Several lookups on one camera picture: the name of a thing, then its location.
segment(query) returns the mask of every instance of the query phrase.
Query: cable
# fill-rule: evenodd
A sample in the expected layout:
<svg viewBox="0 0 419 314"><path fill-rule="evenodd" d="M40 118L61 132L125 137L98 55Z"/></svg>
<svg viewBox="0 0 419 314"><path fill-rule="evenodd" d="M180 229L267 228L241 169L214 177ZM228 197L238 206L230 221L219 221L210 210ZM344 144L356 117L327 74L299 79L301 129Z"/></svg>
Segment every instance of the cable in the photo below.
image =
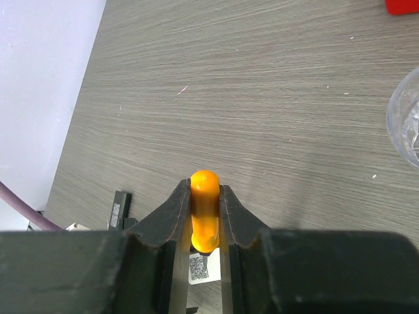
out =
<svg viewBox="0 0 419 314"><path fill-rule="evenodd" d="M52 221L49 221L44 216L38 214L36 210L31 208L27 203L22 201L15 193L13 193L7 186L0 181L0 198L14 208L18 213L23 215L26 219L36 224L43 230L57 231L63 230Z"/></svg>

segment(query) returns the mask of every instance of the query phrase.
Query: label sticker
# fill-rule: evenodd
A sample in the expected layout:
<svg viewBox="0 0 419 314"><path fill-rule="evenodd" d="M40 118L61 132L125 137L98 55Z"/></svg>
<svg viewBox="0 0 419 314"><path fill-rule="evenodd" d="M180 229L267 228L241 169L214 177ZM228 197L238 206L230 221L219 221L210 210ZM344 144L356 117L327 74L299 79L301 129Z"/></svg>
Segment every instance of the label sticker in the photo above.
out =
<svg viewBox="0 0 419 314"><path fill-rule="evenodd" d="M216 280L221 280L219 248L216 248L209 256L202 256L199 253L189 256L190 285L209 283Z"/></svg>

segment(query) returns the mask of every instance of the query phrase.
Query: table surface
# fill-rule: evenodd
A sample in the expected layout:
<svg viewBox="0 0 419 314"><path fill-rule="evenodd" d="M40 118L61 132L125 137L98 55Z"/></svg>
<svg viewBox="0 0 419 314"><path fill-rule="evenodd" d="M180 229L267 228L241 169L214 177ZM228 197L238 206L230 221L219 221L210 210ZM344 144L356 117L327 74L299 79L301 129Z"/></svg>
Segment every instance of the table surface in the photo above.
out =
<svg viewBox="0 0 419 314"><path fill-rule="evenodd" d="M108 0L46 216L105 229L123 189L142 219L212 169L271 227L419 245L418 176L386 131L418 37L384 0ZM221 312L219 283L189 293Z"/></svg>

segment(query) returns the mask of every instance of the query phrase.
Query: orange object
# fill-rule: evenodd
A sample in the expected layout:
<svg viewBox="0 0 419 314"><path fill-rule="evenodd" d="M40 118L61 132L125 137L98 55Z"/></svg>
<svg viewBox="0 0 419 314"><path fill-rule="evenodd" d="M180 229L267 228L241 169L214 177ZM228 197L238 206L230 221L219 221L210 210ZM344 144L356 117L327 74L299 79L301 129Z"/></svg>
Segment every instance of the orange object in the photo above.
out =
<svg viewBox="0 0 419 314"><path fill-rule="evenodd" d="M192 245L201 253L211 253L219 244L220 182L211 171L201 170L191 177Z"/></svg>

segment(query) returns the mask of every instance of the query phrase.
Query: glass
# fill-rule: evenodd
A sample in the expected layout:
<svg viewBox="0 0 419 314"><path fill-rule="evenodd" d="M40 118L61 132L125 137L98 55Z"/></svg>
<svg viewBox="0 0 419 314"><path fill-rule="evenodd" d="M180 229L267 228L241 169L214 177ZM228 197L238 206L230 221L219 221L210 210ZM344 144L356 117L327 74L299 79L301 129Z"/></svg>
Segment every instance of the glass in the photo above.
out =
<svg viewBox="0 0 419 314"><path fill-rule="evenodd" d="M419 67L401 81L390 98L387 130L400 155L419 167Z"/></svg>

